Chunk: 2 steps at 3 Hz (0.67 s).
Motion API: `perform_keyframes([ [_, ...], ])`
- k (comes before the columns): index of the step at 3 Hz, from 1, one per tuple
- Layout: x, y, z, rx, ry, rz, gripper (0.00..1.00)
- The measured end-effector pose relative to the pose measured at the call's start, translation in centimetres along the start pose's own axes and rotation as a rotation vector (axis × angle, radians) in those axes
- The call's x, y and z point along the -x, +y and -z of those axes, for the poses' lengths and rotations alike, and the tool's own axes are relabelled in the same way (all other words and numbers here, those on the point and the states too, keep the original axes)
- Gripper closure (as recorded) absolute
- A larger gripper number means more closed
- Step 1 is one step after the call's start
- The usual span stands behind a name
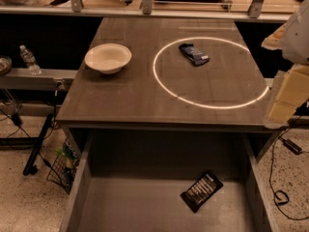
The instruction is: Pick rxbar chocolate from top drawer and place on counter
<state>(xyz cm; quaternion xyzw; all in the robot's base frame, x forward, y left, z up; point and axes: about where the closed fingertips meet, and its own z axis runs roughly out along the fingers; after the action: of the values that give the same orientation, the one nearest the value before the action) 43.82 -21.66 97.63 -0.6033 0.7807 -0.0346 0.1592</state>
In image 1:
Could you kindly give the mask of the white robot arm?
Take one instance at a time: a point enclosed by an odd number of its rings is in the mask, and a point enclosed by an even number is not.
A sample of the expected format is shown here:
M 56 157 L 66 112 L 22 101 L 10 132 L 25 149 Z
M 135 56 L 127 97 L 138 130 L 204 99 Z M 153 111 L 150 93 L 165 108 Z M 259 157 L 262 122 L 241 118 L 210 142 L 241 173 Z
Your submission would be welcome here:
M 309 0 L 303 0 L 289 20 L 262 42 L 269 50 L 282 50 L 293 63 L 283 77 L 265 118 L 270 129 L 284 126 L 309 99 Z

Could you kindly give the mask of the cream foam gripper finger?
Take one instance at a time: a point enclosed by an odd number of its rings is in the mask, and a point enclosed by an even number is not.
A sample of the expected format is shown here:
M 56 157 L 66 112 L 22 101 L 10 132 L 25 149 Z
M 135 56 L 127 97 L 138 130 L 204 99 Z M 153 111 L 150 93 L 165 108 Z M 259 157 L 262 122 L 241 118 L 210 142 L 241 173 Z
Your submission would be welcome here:
M 281 25 L 262 42 L 262 47 L 268 50 L 281 50 L 286 25 Z
M 309 100 L 309 66 L 294 64 L 285 75 L 267 115 L 270 124 L 286 124 Z

